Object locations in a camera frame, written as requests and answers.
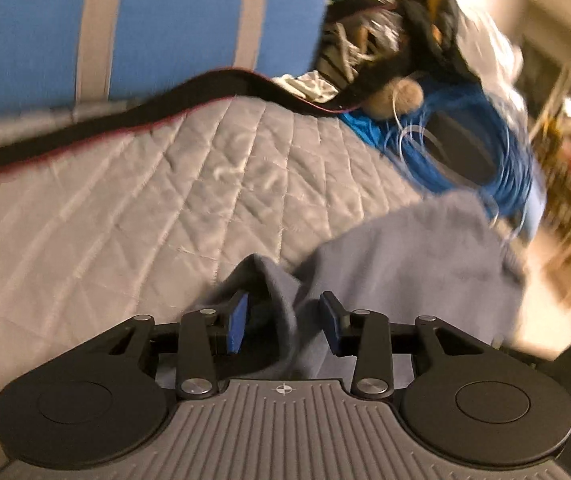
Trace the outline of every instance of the fuzzy ball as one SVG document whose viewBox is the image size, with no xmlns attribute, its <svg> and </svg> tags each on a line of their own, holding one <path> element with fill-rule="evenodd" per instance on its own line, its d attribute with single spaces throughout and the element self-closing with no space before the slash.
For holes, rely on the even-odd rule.
<svg viewBox="0 0 571 480">
<path fill-rule="evenodd" d="M 423 90 L 419 83 L 414 79 L 395 78 L 377 93 L 372 94 L 361 108 L 375 121 L 392 119 L 394 117 L 393 96 L 396 97 L 397 115 L 399 117 L 417 110 L 423 104 Z"/>
</svg>

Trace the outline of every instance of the ribbed gray plate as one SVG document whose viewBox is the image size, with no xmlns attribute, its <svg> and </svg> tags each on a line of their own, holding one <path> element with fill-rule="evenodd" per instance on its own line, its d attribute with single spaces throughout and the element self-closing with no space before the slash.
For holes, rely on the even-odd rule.
<svg viewBox="0 0 571 480">
<path fill-rule="evenodd" d="M 147 446 L 84 471 L 12 462 L 0 480 L 571 480 L 553 461 L 481 471 L 444 460 L 405 433 L 382 402 L 339 381 L 234 380 L 183 402 Z"/>
</svg>

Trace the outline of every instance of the quilted blanket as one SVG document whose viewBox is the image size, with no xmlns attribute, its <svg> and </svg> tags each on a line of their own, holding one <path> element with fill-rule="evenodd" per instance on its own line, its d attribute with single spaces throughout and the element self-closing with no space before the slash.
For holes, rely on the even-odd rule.
<svg viewBox="0 0 571 480">
<path fill-rule="evenodd" d="M 0 121 L 0 138 L 69 121 Z M 0 389 L 138 312 L 176 320 L 250 253 L 292 269 L 321 242 L 417 199 L 338 119 L 252 98 L 5 177 Z"/>
</svg>

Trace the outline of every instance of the floor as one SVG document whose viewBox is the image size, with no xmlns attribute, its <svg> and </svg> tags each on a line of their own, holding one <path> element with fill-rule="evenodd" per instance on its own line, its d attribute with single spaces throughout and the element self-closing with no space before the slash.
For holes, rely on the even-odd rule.
<svg viewBox="0 0 571 480">
<path fill-rule="evenodd" d="M 558 240 L 541 228 L 527 250 L 528 285 L 512 346 L 555 358 L 571 344 L 571 308 L 565 307 L 542 267 L 554 254 Z"/>
</svg>

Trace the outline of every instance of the gray garment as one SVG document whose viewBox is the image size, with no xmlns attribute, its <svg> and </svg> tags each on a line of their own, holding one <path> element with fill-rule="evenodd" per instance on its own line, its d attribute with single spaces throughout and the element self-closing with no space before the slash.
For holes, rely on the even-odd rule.
<svg viewBox="0 0 571 480">
<path fill-rule="evenodd" d="M 523 275 L 488 226 L 473 192 L 457 191 L 366 222 L 321 245 L 288 274 L 253 254 L 201 304 L 250 293 L 246 335 L 274 320 L 279 360 L 258 378 L 349 379 L 354 359 L 329 354 L 317 320 L 319 295 L 332 291 L 348 310 L 366 308 L 392 322 L 433 314 L 490 343 L 509 334 L 523 297 Z M 253 348 L 257 356 L 260 348 Z M 412 379 L 397 376 L 397 386 Z"/>
</svg>

